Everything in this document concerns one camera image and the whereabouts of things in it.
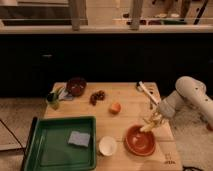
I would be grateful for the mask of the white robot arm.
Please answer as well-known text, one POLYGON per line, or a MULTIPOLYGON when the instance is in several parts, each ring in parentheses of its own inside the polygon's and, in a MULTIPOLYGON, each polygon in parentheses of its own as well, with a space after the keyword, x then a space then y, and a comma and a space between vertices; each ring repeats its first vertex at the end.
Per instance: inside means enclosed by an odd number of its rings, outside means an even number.
POLYGON ((159 101, 150 121, 159 124, 170 119, 187 103, 195 106, 213 129, 213 99, 206 94, 206 85, 190 76, 182 76, 175 83, 175 90, 159 101))

